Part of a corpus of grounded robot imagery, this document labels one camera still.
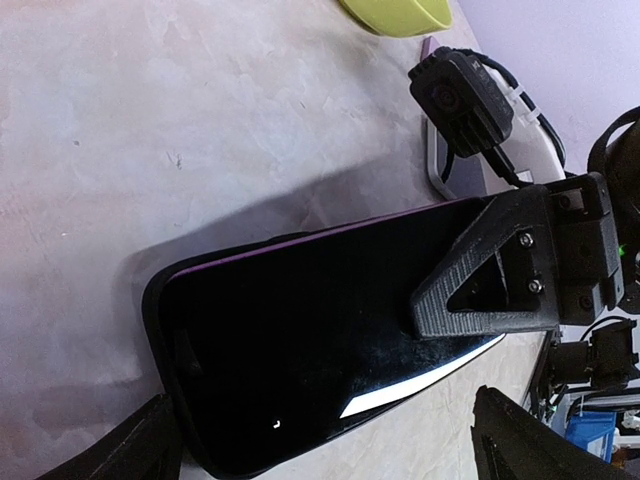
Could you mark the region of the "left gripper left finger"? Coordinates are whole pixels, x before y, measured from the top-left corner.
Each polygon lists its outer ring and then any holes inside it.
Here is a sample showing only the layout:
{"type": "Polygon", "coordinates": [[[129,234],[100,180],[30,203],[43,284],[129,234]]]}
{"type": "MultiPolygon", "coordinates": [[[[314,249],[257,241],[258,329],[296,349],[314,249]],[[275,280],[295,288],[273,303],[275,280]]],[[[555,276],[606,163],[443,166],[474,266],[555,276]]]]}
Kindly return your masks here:
{"type": "Polygon", "coordinates": [[[183,443],[171,398],[154,396],[90,448],[41,480],[177,479],[183,443]]]}

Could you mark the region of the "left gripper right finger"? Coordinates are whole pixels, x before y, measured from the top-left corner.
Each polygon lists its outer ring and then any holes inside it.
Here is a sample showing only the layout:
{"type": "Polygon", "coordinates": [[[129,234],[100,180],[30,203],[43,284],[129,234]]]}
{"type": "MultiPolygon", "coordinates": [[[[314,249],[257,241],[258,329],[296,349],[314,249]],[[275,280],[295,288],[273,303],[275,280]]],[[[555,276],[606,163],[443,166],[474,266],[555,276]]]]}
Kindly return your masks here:
{"type": "Polygon", "coordinates": [[[500,390],[481,386],[473,407],[472,443],[480,479],[631,479],[571,444],[500,390]]]}

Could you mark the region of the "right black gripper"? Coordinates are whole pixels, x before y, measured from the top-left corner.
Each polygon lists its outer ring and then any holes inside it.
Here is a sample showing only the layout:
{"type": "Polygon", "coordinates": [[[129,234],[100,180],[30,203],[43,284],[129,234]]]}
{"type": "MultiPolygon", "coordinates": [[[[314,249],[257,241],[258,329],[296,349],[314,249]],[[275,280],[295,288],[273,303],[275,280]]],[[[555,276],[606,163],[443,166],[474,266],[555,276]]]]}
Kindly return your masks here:
{"type": "Polygon", "coordinates": [[[547,331],[618,305],[623,271],[606,180],[589,173],[546,188],[488,201],[412,294],[419,336],[547,331]]]}

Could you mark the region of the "black phone case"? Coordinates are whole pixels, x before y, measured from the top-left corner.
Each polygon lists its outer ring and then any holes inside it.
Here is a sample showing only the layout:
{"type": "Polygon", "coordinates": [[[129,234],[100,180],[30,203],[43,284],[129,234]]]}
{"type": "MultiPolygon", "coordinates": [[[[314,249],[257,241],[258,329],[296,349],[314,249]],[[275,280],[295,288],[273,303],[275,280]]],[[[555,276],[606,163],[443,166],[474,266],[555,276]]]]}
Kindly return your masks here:
{"type": "Polygon", "coordinates": [[[261,318],[231,292],[239,261],[302,245],[309,232],[205,253],[158,272],[142,317],[182,440],[219,479],[251,479],[348,432],[303,378],[292,348],[301,320],[261,318]]]}

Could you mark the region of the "purple phone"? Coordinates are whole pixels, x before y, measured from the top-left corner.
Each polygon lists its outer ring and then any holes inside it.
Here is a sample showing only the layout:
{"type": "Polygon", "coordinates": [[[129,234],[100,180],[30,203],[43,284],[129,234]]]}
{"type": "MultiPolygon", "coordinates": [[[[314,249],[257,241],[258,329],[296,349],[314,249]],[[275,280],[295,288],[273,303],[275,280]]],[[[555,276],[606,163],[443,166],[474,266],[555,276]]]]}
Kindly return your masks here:
{"type": "Polygon", "coordinates": [[[410,298],[484,209],[422,207],[199,255],[158,272],[142,314],[184,441],[249,479],[404,402],[491,349],[421,339],[410,298]]]}

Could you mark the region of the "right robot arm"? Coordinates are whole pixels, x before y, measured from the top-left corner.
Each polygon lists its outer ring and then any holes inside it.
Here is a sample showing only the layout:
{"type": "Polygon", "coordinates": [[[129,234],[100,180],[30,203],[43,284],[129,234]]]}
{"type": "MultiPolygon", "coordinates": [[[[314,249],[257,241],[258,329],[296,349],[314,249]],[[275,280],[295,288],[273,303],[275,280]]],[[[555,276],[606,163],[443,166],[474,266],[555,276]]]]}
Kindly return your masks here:
{"type": "Polygon", "coordinates": [[[639,310],[639,112],[596,140],[588,171],[477,200],[409,300],[420,339],[586,326],[639,310]]]}

